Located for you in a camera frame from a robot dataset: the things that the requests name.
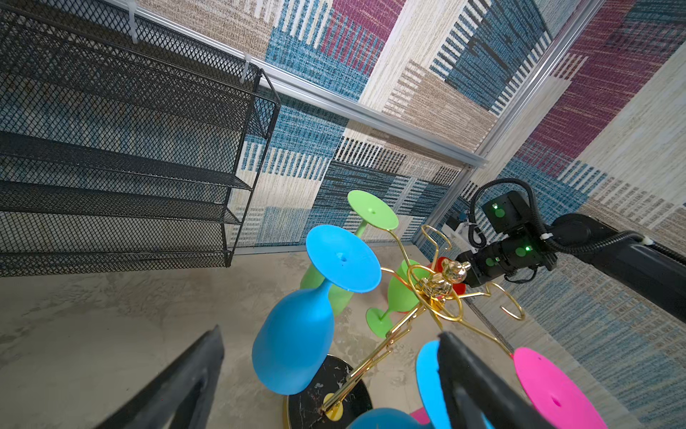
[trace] mesh shelf tier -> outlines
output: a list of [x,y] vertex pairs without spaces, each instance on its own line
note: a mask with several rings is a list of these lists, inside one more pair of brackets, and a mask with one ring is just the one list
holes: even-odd
[[0,183],[0,211],[241,223],[212,202],[20,182]]
[[245,182],[231,173],[157,161],[109,150],[37,139],[11,132],[0,132],[0,155],[74,165],[96,170],[206,183],[236,189],[250,189]]
[[137,40],[106,1],[0,0],[0,276],[230,265],[227,203],[248,211],[264,162],[248,185],[241,151],[266,153],[281,101],[243,58],[134,20]]

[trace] concrete surface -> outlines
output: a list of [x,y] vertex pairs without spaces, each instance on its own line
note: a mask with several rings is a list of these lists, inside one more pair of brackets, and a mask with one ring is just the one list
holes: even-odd
[[[397,247],[374,247],[397,268]],[[426,262],[414,246],[410,257]],[[280,428],[283,397],[258,381],[250,351],[261,324],[309,265],[304,252],[236,256],[233,266],[0,279],[0,427],[91,428],[130,399],[200,334],[219,325],[226,357],[210,428]],[[369,307],[386,309],[390,276],[337,317],[331,354],[355,366],[379,339]],[[465,306],[466,319],[486,329]],[[399,320],[400,314],[393,314]],[[512,360],[495,344],[446,326],[521,393]],[[422,406],[414,363],[436,338],[428,314],[365,377],[375,408]]]

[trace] zip tie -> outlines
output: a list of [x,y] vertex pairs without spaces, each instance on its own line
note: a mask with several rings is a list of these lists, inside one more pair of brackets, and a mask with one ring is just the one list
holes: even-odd
[[241,83],[244,83],[246,81],[246,77],[248,76],[248,66],[250,66],[252,56],[250,56],[250,54],[246,54],[245,59],[246,63],[243,65],[243,71],[241,72]]
[[138,43],[138,24],[136,24],[136,9],[138,8],[138,5],[136,4],[136,0],[128,0],[126,2],[129,8],[129,35],[131,35],[131,40],[133,43]]

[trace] black marble base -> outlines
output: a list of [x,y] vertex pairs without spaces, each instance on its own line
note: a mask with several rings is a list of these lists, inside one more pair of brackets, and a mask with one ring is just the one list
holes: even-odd
[[328,355],[307,389],[290,395],[286,401],[286,429],[345,429],[361,414],[372,409],[372,400],[364,382],[360,381],[343,399],[343,417],[331,421],[319,413],[327,393],[336,392],[345,383],[353,368],[343,359]]

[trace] black mesh shelf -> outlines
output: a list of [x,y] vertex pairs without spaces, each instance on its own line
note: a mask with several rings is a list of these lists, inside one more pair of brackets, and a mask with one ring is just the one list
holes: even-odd
[[0,183],[0,211],[241,223],[226,206],[35,183]]
[[109,150],[37,139],[12,132],[0,132],[0,155],[64,165],[77,165],[96,170],[139,174],[141,176],[154,176],[194,183],[207,183],[235,189],[250,189],[245,182],[231,173],[157,161]]
[[107,1],[0,0],[0,276],[230,266],[228,206],[248,213],[281,101],[255,65],[134,19],[137,41]]

